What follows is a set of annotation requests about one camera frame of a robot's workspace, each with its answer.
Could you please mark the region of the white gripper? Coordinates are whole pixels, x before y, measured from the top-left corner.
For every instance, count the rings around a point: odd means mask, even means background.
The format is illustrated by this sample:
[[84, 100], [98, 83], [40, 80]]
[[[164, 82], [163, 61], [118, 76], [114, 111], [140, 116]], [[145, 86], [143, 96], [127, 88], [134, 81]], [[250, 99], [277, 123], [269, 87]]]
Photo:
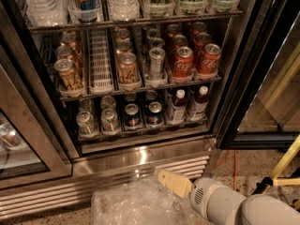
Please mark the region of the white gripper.
[[192, 184], [188, 177], [166, 170], [157, 169], [155, 177], [164, 187], [180, 198], [186, 198], [189, 193], [191, 207], [203, 218], [209, 218], [220, 213], [217, 190], [224, 185], [212, 178], [199, 178]]

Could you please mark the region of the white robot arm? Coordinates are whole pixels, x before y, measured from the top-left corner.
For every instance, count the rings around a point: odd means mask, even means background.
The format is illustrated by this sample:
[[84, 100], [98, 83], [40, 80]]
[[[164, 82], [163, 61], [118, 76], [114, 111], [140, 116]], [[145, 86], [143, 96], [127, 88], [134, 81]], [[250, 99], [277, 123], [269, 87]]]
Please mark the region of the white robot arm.
[[246, 197], [212, 178], [191, 182], [183, 174], [157, 169], [156, 179], [214, 225], [300, 225], [300, 213], [274, 197]]

